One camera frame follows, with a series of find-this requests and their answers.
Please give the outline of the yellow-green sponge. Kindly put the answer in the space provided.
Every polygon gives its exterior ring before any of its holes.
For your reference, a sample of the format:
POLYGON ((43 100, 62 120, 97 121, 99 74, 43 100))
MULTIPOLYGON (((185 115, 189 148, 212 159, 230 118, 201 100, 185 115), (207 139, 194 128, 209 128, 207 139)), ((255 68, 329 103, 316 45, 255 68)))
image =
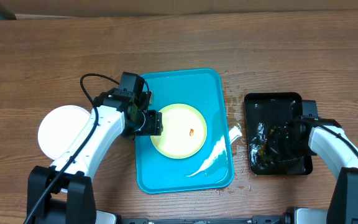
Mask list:
POLYGON ((267 142, 264 143, 258 149, 258 154, 259 154, 260 159, 263 160, 264 162, 270 162, 272 160, 272 157, 270 155, 270 146, 267 142))

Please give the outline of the white plate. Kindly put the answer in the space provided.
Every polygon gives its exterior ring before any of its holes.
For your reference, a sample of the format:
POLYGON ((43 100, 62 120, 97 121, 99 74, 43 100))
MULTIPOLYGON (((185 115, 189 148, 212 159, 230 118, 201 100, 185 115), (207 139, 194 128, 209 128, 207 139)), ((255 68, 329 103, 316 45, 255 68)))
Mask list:
POLYGON ((38 144, 52 160, 58 159, 73 143, 90 118, 82 107, 65 105, 55 108, 42 120, 38 130, 38 144))

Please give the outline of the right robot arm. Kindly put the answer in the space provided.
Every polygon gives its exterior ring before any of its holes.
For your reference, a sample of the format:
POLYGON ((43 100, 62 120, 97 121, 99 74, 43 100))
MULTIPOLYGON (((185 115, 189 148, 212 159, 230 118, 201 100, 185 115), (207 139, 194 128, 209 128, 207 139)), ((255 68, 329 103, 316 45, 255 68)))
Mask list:
POLYGON ((358 148, 333 119, 301 116, 268 132, 265 149, 274 158, 317 155, 336 178, 329 208, 293 208, 283 223, 358 223, 358 148))

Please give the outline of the yellow-green plastic plate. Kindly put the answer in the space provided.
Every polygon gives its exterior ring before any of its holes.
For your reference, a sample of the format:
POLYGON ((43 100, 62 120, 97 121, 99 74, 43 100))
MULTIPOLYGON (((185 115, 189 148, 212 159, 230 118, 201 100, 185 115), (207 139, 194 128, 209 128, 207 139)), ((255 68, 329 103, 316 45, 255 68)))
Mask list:
POLYGON ((159 153, 172 159, 185 159, 203 147, 208 129, 203 115, 196 108, 176 103, 160 112, 161 135, 150 137, 159 153))

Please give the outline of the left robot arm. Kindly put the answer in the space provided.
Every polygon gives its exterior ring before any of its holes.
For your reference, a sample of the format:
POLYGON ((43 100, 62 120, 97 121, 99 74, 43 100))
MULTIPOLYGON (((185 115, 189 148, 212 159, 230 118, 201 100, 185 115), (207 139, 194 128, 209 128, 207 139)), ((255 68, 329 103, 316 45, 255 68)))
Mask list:
POLYGON ((91 100, 88 122, 50 167, 36 166, 28 179, 26 223, 117 223, 96 208, 93 179, 118 136, 159 136, 162 114, 149 110, 150 90, 113 88, 91 100))

